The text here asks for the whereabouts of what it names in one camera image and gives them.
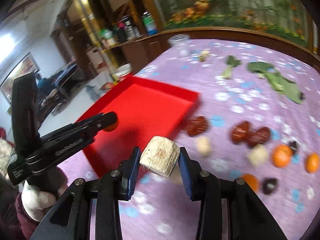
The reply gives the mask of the left hand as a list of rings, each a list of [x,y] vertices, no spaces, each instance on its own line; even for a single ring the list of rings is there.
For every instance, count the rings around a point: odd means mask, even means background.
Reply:
[[[60,174],[60,187],[57,191],[57,195],[41,191],[38,187],[29,185],[27,181],[24,182],[21,196],[22,205],[27,215],[36,222],[40,222],[44,218],[48,210],[68,188],[68,179],[66,175],[60,168],[57,168],[57,170]]]

